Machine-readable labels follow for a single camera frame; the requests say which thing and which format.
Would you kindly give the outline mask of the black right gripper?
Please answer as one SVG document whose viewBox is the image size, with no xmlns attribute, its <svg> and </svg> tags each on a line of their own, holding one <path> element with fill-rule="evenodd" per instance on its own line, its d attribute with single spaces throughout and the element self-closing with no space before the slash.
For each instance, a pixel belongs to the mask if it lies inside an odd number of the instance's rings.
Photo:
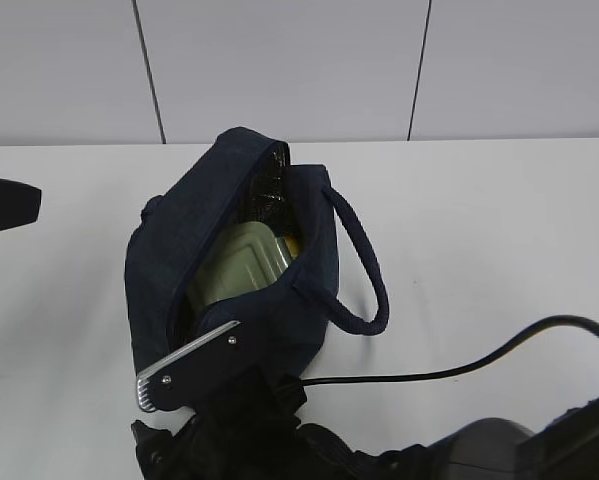
<svg viewBox="0 0 599 480">
<path fill-rule="evenodd" d="M 352 450 L 331 430 L 301 423 L 303 389 L 279 394 L 251 368 L 203 400 L 177 432 L 131 425 L 146 479 L 426 479 L 429 450 L 378 456 Z"/>
</svg>

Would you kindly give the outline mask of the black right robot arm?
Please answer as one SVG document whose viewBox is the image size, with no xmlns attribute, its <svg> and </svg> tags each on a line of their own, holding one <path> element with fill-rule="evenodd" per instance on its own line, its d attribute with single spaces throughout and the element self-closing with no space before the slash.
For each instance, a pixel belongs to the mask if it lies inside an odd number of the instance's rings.
<svg viewBox="0 0 599 480">
<path fill-rule="evenodd" d="M 599 479 L 599 398 L 539 433 L 485 418 L 429 445 L 372 455 L 322 425 L 301 423 L 304 391 L 276 393 L 258 365 L 206 379 L 210 389 L 194 398 L 187 377 L 139 374 L 139 397 L 162 387 L 197 412 L 176 434 L 133 423 L 144 478 Z"/>
</svg>

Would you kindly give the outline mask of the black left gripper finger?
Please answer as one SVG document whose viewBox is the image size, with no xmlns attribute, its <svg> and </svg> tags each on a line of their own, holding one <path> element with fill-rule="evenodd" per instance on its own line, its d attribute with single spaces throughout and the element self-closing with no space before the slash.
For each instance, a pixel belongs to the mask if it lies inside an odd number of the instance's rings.
<svg viewBox="0 0 599 480">
<path fill-rule="evenodd" d="M 0 232 L 35 223 L 41 202 L 41 189 L 0 178 Z"/>
</svg>

